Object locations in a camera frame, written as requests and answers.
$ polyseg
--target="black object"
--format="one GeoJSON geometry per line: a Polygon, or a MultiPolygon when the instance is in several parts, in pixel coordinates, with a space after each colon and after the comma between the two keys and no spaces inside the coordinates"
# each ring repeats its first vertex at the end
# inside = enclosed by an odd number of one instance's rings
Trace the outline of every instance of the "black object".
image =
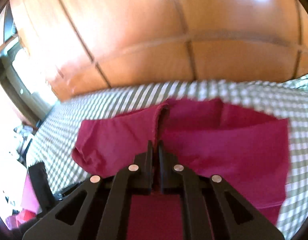
{"type": "Polygon", "coordinates": [[[42,209],[42,215],[44,215],[56,205],[47,179],[44,162],[30,166],[28,171],[36,198],[42,209]]]}
{"type": "Polygon", "coordinates": [[[25,164],[26,164],[26,161],[27,161],[27,152],[28,152],[28,150],[29,150],[29,148],[30,148],[30,145],[31,145],[31,142],[32,142],[32,141],[33,141],[33,139],[31,138],[30,141],[29,141],[29,143],[27,144],[27,146],[26,146],[24,152],[22,152],[22,158],[24,159],[25,164]]]}
{"type": "MultiPolygon", "coordinates": [[[[174,155],[164,152],[162,143],[158,154],[161,192],[179,194],[182,200],[184,239],[284,239],[224,179],[214,182],[178,165],[174,155]]],[[[30,228],[23,240],[125,239],[131,196],[151,193],[152,160],[149,142],[147,152],[137,155],[134,165],[121,169],[115,177],[83,182],[30,228]]]]}
{"type": "Polygon", "coordinates": [[[17,215],[19,213],[20,213],[19,210],[15,210],[15,209],[12,210],[12,215],[17,215]]]}

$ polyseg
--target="checkered tablecloth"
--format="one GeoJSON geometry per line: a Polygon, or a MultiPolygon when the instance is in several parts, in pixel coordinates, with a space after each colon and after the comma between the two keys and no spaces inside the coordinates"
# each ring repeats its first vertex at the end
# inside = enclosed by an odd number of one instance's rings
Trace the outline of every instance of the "checkered tablecloth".
{"type": "Polygon", "coordinates": [[[54,108],[35,135],[27,164],[44,161],[53,193],[89,174],[71,158],[84,119],[116,114],[158,104],[168,97],[197,100],[220,97],[224,102],[290,120],[291,167],[277,227],[290,239],[308,216],[308,75],[285,83],[166,82],[114,88],[78,96],[54,108]]]}

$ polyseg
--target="wooden panel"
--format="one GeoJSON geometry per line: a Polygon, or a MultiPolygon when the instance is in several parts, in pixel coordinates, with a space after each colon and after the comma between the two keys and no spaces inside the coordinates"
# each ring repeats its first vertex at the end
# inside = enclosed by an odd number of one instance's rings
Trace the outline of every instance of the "wooden panel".
{"type": "Polygon", "coordinates": [[[64,76],[91,64],[58,0],[23,1],[46,53],[64,76]]]}
{"type": "Polygon", "coordinates": [[[24,6],[23,0],[10,0],[11,10],[22,45],[30,58],[45,73],[48,81],[59,79],[60,74],[53,62],[53,54],[41,43],[24,6]]]}
{"type": "Polygon", "coordinates": [[[63,0],[95,58],[182,33],[172,0],[63,0]]]}
{"type": "Polygon", "coordinates": [[[61,101],[68,100],[75,95],[108,88],[95,66],[86,68],[68,79],[51,81],[50,85],[61,101]]]}
{"type": "Polygon", "coordinates": [[[291,79],[297,50],[268,43],[245,41],[194,42],[198,80],[231,81],[291,79]]]}
{"type": "Polygon", "coordinates": [[[308,48],[308,13],[301,4],[300,15],[302,23],[302,44],[308,48]]]}
{"type": "Polygon", "coordinates": [[[181,0],[189,30],[232,30],[297,42],[295,0],[181,0]]]}
{"type": "Polygon", "coordinates": [[[308,54],[302,53],[300,55],[299,67],[297,71],[297,77],[308,74],[308,54]]]}
{"type": "Polygon", "coordinates": [[[112,86],[193,80],[185,44],[168,43],[100,64],[112,86]]]}
{"type": "Polygon", "coordinates": [[[77,73],[67,81],[72,95],[80,95],[92,91],[108,88],[107,83],[95,66],[91,66],[77,73]]]}
{"type": "Polygon", "coordinates": [[[60,80],[51,80],[49,84],[52,87],[53,93],[56,97],[61,101],[68,100],[72,97],[72,94],[66,84],[66,82],[62,79],[60,80]]]}

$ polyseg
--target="metal pin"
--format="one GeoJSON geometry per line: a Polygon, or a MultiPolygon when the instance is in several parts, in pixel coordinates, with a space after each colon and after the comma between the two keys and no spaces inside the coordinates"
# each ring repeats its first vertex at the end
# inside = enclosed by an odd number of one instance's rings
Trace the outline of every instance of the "metal pin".
{"type": "Polygon", "coordinates": [[[184,166],[183,165],[180,165],[180,164],[176,164],[174,166],[174,170],[175,171],[183,171],[184,170],[184,166]]]}
{"type": "Polygon", "coordinates": [[[97,183],[97,182],[99,182],[101,180],[101,177],[100,176],[97,176],[97,175],[94,175],[94,176],[92,176],[91,178],[90,178],[90,181],[92,182],[92,183],[97,183]]]}
{"type": "Polygon", "coordinates": [[[138,170],[138,165],[132,164],[132,165],[130,165],[130,166],[128,167],[128,169],[129,169],[130,171],[137,171],[137,170],[138,170]]]}
{"type": "Polygon", "coordinates": [[[213,176],[212,176],[212,181],[213,181],[213,182],[216,182],[216,183],[219,183],[219,182],[222,181],[222,177],[219,176],[219,175],[213,175],[213,176]]]}

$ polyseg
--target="magenta towel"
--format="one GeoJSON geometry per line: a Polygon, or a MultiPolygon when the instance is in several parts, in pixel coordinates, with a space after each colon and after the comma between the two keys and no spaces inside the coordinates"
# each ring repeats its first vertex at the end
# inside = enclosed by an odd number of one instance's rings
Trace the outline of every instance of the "magenta towel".
{"type": "Polygon", "coordinates": [[[197,174],[219,174],[273,224],[285,200],[288,120],[223,103],[168,99],[112,119],[82,121],[74,161],[91,174],[115,175],[162,139],[197,174]]]}

